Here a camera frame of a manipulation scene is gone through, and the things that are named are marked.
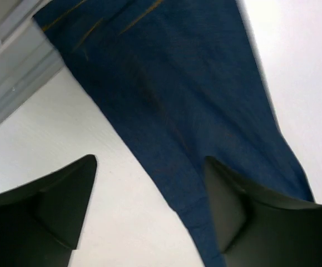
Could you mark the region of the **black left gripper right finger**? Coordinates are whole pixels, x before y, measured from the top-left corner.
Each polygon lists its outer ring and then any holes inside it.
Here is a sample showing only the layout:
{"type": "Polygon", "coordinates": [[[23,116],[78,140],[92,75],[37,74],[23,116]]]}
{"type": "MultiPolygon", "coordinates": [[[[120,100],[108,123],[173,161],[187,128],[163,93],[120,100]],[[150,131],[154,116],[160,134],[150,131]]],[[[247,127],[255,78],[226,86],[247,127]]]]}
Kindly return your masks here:
{"type": "Polygon", "coordinates": [[[322,266],[322,205],[268,189],[213,157],[204,173],[227,266],[322,266]]]}

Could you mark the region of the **dark blue denim trousers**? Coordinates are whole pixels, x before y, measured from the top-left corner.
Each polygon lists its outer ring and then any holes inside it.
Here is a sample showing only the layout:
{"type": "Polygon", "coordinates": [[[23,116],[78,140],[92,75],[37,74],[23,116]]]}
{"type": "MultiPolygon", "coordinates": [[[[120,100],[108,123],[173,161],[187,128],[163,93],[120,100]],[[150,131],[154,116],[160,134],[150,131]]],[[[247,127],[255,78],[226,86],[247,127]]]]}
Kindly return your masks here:
{"type": "Polygon", "coordinates": [[[235,1],[51,1],[34,20],[178,214],[224,266],[202,164],[313,201],[279,131],[235,1]]]}

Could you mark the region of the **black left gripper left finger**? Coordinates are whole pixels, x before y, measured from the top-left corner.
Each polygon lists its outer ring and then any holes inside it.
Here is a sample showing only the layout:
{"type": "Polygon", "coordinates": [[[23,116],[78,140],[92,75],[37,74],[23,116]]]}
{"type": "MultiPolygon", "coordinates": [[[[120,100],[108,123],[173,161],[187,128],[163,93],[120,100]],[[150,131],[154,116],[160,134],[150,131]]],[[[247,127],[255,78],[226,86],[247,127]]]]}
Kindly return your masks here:
{"type": "Polygon", "coordinates": [[[0,266],[68,266],[96,171],[96,157],[86,155],[0,193],[0,266]]]}

